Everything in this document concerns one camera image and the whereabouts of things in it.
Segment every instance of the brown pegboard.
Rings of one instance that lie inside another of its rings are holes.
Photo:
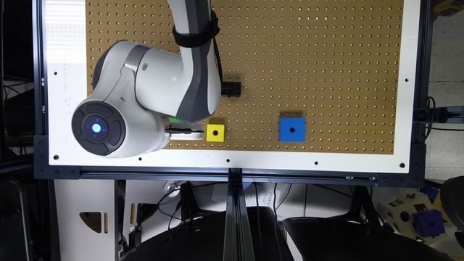
[[[171,141],[172,149],[393,154],[403,0],[213,0],[224,80],[206,123],[225,142]],[[86,1],[88,91],[94,66],[118,40],[178,52],[167,1]],[[278,141],[280,117],[305,117],[306,142]]]

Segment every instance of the white paper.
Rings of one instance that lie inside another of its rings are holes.
[[[212,190],[211,201],[225,202],[225,198],[227,197],[227,186],[227,184],[215,184]]]
[[[257,186],[258,188],[258,203],[260,207],[270,207],[273,209],[274,205],[274,188],[269,188],[266,186]],[[249,186],[245,189],[245,202],[247,207],[254,207],[256,206],[256,190],[254,189],[254,185]],[[275,206],[277,207],[279,203],[279,199],[281,196],[281,190],[275,190]]]

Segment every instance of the blue indicator light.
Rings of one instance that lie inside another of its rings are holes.
[[[96,133],[99,133],[101,130],[102,130],[102,127],[100,126],[100,124],[93,124],[92,125],[92,130]]]

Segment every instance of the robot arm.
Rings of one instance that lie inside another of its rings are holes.
[[[178,38],[204,34],[214,25],[209,0],[170,4]],[[94,92],[72,117],[78,143],[100,156],[135,156],[169,142],[175,127],[168,115],[190,123],[212,115],[221,86],[211,38],[217,26],[214,30],[209,38],[200,38],[198,46],[181,43],[186,46],[181,55],[129,41],[108,49],[96,65]]]

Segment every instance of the black aluminum frame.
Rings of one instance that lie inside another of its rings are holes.
[[[44,3],[34,1],[34,70],[36,83],[36,136],[34,175],[40,179],[120,179],[227,181],[228,168],[192,167],[92,167],[49,164],[46,54],[42,12]],[[433,8],[421,1],[414,108],[426,108],[430,72]],[[409,173],[355,173],[301,170],[243,169],[243,181],[314,183],[351,186],[422,187],[425,179],[425,123],[413,123]]]

